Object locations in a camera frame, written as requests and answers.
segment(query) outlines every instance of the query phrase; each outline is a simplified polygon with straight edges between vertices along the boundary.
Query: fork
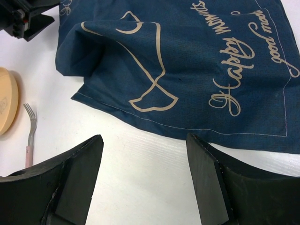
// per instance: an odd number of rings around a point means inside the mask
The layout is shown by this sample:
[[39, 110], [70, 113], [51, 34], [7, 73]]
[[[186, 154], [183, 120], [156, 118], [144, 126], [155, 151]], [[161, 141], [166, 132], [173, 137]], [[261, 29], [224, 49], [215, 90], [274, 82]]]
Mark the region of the fork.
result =
[[33, 142], [34, 142], [34, 133], [37, 129], [38, 120], [36, 114], [33, 112], [32, 108], [28, 103], [23, 104], [25, 107], [29, 118], [30, 118], [30, 132], [28, 137], [28, 146], [26, 147], [26, 161], [25, 167], [31, 167], [33, 164]]

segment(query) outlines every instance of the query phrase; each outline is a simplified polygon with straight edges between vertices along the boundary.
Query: white table surface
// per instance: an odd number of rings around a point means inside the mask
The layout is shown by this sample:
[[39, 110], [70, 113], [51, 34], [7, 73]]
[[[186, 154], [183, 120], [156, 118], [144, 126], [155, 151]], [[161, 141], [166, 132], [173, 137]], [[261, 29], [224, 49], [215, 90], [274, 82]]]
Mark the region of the white table surface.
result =
[[[300, 1], [282, 2], [300, 43]], [[185, 142], [138, 130], [71, 100], [83, 79], [55, 70], [58, 8], [46, 14], [56, 22], [28, 43], [0, 32], [0, 66], [19, 74], [20, 102], [37, 110], [34, 164], [101, 134], [105, 147], [87, 225], [200, 225]], [[0, 136], [0, 176], [24, 168], [29, 129], [20, 107], [13, 126]], [[217, 148], [258, 168], [300, 176], [300, 155]]]

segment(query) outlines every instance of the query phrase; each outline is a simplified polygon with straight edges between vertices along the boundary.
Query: round wooden board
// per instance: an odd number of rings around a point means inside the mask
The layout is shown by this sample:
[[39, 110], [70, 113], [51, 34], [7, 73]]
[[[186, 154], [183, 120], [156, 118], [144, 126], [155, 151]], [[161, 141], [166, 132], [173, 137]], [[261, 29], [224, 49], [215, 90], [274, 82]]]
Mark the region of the round wooden board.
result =
[[4, 134], [12, 122], [18, 108], [19, 91], [15, 78], [0, 67], [0, 135]]

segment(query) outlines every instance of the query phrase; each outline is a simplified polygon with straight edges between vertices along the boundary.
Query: black mechanical part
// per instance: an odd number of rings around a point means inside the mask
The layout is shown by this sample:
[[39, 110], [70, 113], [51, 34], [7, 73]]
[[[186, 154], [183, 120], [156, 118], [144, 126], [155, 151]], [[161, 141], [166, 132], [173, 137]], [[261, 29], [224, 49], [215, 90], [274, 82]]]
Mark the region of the black mechanical part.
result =
[[100, 167], [97, 135], [40, 164], [0, 177], [0, 224], [84, 225]]
[[54, 22], [41, 13], [59, 4], [60, 0], [0, 0], [0, 30], [30, 41]]
[[202, 225], [300, 224], [300, 178], [250, 166], [191, 134], [187, 156]]

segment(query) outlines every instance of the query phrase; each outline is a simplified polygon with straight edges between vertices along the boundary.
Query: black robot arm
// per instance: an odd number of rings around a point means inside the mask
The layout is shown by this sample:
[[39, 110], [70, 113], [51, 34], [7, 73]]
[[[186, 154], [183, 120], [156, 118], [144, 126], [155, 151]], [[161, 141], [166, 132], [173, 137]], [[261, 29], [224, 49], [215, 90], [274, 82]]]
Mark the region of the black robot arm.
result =
[[54, 22], [41, 13], [59, 4], [60, 0], [0, 0], [0, 30], [30, 41]]

